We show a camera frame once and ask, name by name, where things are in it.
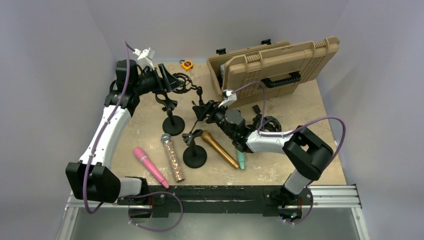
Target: wooden table surface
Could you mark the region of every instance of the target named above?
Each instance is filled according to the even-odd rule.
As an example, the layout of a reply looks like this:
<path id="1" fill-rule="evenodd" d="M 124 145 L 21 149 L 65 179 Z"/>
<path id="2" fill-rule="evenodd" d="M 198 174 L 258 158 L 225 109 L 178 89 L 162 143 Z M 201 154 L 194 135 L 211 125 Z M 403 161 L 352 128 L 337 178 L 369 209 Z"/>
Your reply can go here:
<path id="1" fill-rule="evenodd" d="M 183 72 L 178 63 L 165 64 L 170 73 Z M 210 74 L 206 64 L 195 64 L 194 68 L 187 72 L 194 84 L 203 88 L 203 100 L 218 101 L 214 93 Z M 195 91 L 185 94 L 170 93 L 169 98 L 178 101 L 178 106 L 173 111 L 174 115 L 180 116 L 185 121 L 185 130 L 188 133 L 196 121 L 192 110 L 191 101 L 198 101 Z M 258 104 L 262 109 L 262 101 L 238 107 L 246 124 L 251 124 L 256 115 L 252 109 Z M 181 135 L 173 136 L 172 141 L 181 163 L 185 180 L 176 183 L 171 172 L 171 167 L 160 141 L 162 122 L 167 117 L 166 112 L 161 110 L 162 105 L 155 101 L 155 95 L 148 93 L 140 97 L 140 104 L 130 122 L 123 130 L 122 136 L 113 155 L 112 172 L 118 177 L 144 177 L 149 185 L 159 183 L 147 171 L 147 169 L 134 157 L 133 149 L 141 147 L 150 160 L 166 177 L 170 185 L 282 185 L 287 177 L 293 172 L 294 167 L 286 155 L 269 152 L 246 153 L 246 169 L 234 169 L 226 163 L 207 143 L 196 138 L 196 144 L 202 146 L 207 152 L 207 161 L 204 166 L 192 169 L 183 162 L 183 152 L 187 148 Z M 282 130 L 295 129 L 298 125 L 326 115 L 320 91 L 315 80 L 300 84 L 293 94 L 276 97 L 267 100 L 265 116 L 273 116 L 279 120 Z M 203 129 L 211 132 L 213 137 L 237 160 L 236 150 L 231 140 L 216 126 L 199 122 L 195 129 Z M 309 127 L 315 134 L 323 139 L 333 150 L 336 149 L 330 125 L 323 120 Z M 315 181 L 315 185 L 345 185 L 345 177 L 339 158 L 324 171 L 321 178 Z"/>

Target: case handle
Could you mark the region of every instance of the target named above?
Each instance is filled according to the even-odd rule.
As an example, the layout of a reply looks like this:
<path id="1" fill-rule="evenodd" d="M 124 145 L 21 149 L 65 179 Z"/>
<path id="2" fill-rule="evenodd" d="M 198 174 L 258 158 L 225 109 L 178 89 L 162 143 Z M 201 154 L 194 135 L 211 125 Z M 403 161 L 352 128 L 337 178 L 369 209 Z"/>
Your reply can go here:
<path id="1" fill-rule="evenodd" d="M 263 82 L 263 84 L 265 84 L 265 86 L 267 86 L 270 89 L 283 86 L 286 84 L 297 83 L 301 81 L 301 74 L 298 71 L 291 72 L 289 73 L 289 75 L 290 77 L 280 79 L 277 81 L 271 81 L 271 79 L 269 78 L 262 79 L 261 81 Z"/>

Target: tan hard case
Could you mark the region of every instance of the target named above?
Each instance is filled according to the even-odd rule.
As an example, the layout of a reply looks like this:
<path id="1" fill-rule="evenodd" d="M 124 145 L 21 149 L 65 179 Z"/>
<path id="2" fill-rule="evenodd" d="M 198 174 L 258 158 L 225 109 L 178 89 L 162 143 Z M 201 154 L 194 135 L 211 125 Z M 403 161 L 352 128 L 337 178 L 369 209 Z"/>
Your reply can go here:
<path id="1" fill-rule="evenodd" d="M 271 99 L 293 93 L 299 84 L 314 80 L 339 49 L 335 36 L 322 41 L 290 44 L 280 41 L 262 44 L 225 54 L 215 54 L 206 64 L 210 80 L 222 99 L 222 90 L 236 90 L 248 83 L 262 81 L 266 85 L 266 98 Z M 222 87 L 220 67 L 225 64 Z M 236 108 L 261 101 L 263 90 L 259 84 L 250 85 L 237 93 Z"/>

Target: white wall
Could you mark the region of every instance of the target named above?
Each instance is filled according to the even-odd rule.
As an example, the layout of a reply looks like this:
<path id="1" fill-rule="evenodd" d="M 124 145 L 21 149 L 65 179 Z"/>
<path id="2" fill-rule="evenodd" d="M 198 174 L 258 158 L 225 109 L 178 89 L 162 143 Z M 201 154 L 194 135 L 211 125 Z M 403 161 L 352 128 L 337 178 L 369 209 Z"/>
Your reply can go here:
<path id="1" fill-rule="evenodd" d="M 56 237 L 113 65 L 84 1 L 2 1 L 0 239 Z"/>
<path id="2" fill-rule="evenodd" d="M 320 41 L 331 33 L 348 0 L 85 0 L 112 55 L 123 59 L 122 38 L 152 47 L 155 62 L 205 61 L 262 40 Z"/>
<path id="3" fill-rule="evenodd" d="M 340 159 L 376 240 L 424 236 L 423 26 L 423 1 L 350 0 L 318 78 L 327 113 L 346 120 Z"/>

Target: orange tape measure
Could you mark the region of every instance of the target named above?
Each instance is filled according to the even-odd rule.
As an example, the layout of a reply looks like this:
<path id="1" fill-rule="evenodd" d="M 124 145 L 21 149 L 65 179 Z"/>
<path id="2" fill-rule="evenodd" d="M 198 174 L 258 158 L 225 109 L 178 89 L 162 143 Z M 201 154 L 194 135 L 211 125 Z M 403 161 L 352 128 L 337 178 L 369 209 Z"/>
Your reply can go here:
<path id="1" fill-rule="evenodd" d="M 181 64 L 182 68 L 185 69 L 186 71 L 193 68 L 192 61 L 180 60 L 179 63 Z"/>

